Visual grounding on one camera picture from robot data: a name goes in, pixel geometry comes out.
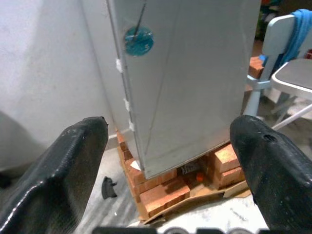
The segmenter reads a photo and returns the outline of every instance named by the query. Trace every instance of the round blue sticker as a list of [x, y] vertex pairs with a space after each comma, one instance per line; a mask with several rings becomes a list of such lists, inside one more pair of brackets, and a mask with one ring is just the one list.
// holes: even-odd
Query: round blue sticker
[[126, 53], [131, 56], [142, 56], [146, 54], [151, 50], [153, 44], [153, 34], [147, 28], [139, 27], [136, 32], [136, 27], [132, 27], [126, 32]]

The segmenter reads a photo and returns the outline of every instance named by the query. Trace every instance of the gray metal box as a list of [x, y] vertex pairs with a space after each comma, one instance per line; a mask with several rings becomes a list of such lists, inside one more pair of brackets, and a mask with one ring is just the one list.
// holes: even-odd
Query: gray metal box
[[144, 1], [108, 3], [131, 131], [117, 127], [145, 176], [228, 141], [241, 111], [260, 0], [147, 0], [141, 26], [152, 31], [154, 46], [140, 57], [125, 53], [124, 36]]

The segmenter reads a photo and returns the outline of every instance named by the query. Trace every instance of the white wall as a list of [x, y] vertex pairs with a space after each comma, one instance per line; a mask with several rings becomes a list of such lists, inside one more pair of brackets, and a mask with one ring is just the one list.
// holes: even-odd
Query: white wall
[[109, 110], [79, 0], [0, 1], [0, 171]]

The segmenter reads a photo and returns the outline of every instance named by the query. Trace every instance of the black plastic piece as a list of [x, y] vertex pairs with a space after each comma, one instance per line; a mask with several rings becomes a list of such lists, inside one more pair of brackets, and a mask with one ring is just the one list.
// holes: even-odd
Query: black plastic piece
[[231, 143], [253, 198], [271, 230], [312, 230], [312, 162], [286, 136], [241, 116]]
[[154, 228], [111, 228], [97, 227], [92, 234], [157, 234]]
[[11, 179], [0, 173], [0, 188], [5, 189], [11, 185]]
[[117, 185], [117, 183], [113, 183], [113, 180], [111, 178], [104, 178], [102, 183], [102, 196], [104, 200], [109, 197], [117, 197], [113, 188], [115, 185]]
[[65, 129], [17, 182], [1, 209], [0, 233], [70, 233], [84, 213], [107, 140], [103, 117]]

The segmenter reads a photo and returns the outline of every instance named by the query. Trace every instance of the blue towel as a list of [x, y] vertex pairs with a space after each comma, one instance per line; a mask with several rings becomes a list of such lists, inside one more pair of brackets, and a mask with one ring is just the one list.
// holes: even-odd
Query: blue towel
[[292, 15], [296, 17], [296, 22], [288, 48], [279, 63], [279, 67], [297, 57], [298, 50], [312, 26], [312, 11], [300, 9], [292, 12]]

